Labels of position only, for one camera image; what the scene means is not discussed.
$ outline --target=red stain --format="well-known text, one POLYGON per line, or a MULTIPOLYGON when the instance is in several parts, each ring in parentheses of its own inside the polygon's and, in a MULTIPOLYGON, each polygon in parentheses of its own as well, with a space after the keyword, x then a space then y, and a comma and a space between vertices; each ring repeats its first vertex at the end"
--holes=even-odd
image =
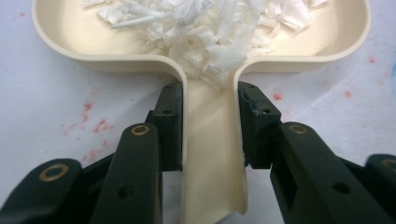
POLYGON ((93 149, 85 157, 88 157, 88 159, 90 159, 90 162, 95 162, 95 161, 98 161, 100 154, 102 154, 102 151, 93 149))
POLYGON ((352 92, 351 91, 346 91, 346 98, 348 98, 348 99, 352 98, 352 92))
POLYGON ((103 147, 108 147, 108 141, 107 141, 107 140, 104 140, 103 143, 102 143, 102 146, 103 146, 103 147))
POLYGON ((84 104, 84 112, 82 113, 82 122, 86 123, 88 121, 88 119, 90 118, 88 116, 88 112, 91 110, 91 108, 93 107, 92 103, 87 102, 84 104))
POLYGON ((82 122, 83 122, 83 123, 86 123, 86 122, 88 121, 89 118, 90 118, 90 117, 88 117, 88 115, 86 115, 86 114, 82 115, 82 122))
POLYGON ((89 103, 89 102, 85 103, 84 108, 85 108, 84 111, 89 111, 92 108, 92 103, 89 103))
POLYGON ((375 58, 374 58, 373 56, 371 56, 370 59, 369 59, 369 62, 370 62, 370 63, 375 63, 376 60, 375 60, 375 58))
POLYGON ((102 131, 106 131, 106 130, 111 130, 114 127, 110 124, 108 124, 108 122, 105 119, 101 119, 101 121, 96 124, 95 128, 93 129, 94 133, 100 133, 102 131))
POLYGON ((274 94, 274 99, 275 100, 281 100, 282 99, 282 95, 280 93, 276 93, 276 94, 274 94))

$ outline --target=plastic tray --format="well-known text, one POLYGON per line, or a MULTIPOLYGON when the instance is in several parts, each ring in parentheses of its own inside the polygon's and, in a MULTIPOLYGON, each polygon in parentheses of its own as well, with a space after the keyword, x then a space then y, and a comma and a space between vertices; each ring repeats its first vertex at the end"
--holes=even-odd
MULTIPOLYGON (((33 22, 53 49, 100 71, 164 71, 179 77, 180 67, 166 51, 148 47, 134 29, 110 30, 95 9, 81 1, 35 0, 33 22)), ((247 60, 241 73, 311 70, 353 52, 367 36, 370 10, 367 0, 330 0, 312 11, 313 24, 299 33, 289 29, 273 40, 274 55, 247 60)))

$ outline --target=white plastic flake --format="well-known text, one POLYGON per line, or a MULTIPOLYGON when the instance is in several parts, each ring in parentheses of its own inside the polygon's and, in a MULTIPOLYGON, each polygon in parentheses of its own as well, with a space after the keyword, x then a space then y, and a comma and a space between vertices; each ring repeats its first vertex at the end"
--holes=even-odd
MULTIPOLYGON (((111 0, 82 0, 90 7, 111 0)), ((216 90, 244 60, 273 53, 282 23, 296 32, 311 21, 309 8, 328 0, 119 0, 99 9, 112 29, 134 27, 142 39, 177 62, 188 77, 216 90)))
POLYGON ((82 0, 82 7, 91 7, 102 3, 110 3, 111 0, 82 0))

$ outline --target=white surface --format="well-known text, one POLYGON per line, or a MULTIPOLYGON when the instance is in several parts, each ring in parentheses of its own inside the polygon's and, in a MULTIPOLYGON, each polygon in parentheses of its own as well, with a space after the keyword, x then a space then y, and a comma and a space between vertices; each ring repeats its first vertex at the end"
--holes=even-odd
MULTIPOLYGON (((370 3, 372 31, 352 55, 313 72, 241 77, 274 100, 283 121, 310 125, 337 155, 359 164, 373 153, 396 154, 396 3, 370 3)), ((30 4, 0 2, 1 203, 42 162, 74 158, 85 166, 114 151, 122 130, 143 121, 173 80, 79 66, 41 41, 30 4)), ((163 223, 178 223, 180 174, 164 178, 163 223)), ((221 223, 282 223, 269 172, 247 168, 247 182, 247 214, 221 223)))

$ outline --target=metal grommet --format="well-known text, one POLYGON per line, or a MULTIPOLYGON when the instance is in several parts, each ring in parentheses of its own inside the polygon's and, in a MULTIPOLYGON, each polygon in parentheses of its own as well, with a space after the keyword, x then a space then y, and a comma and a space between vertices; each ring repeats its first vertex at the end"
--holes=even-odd
POLYGON ((64 176, 67 171, 69 171, 69 167, 65 164, 58 163, 51 165, 47 169, 43 170, 40 175, 38 176, 38 179, 40 179, 43 182, 50 182, 56 179, 61 178, 64 176), (59 172, 55 172, 56 174, 50 174, 50 172, 59 169, 59 172))
POLYGON ((290 125, 290 126, 289 126, 289 130, 290 130, 291 132, 293 132, 293 133, 298 133, 298 134, 305 134, 305 133, 308 133, 308 130, 307 130, 305 127, 303 127, 303 126, 301 126, 301 125, 298 125, 298 124, 292 124, 292 125, 290 125))
POLYGON ((149 126, 146 125, 139 125, 132 128, 131 133, 134 135, 143 135, 149 132, 149 126))
POLYGON ((381 163, 388 167, 391 171, 396 172, 396 160, 394 159, 384 159, 381 163))

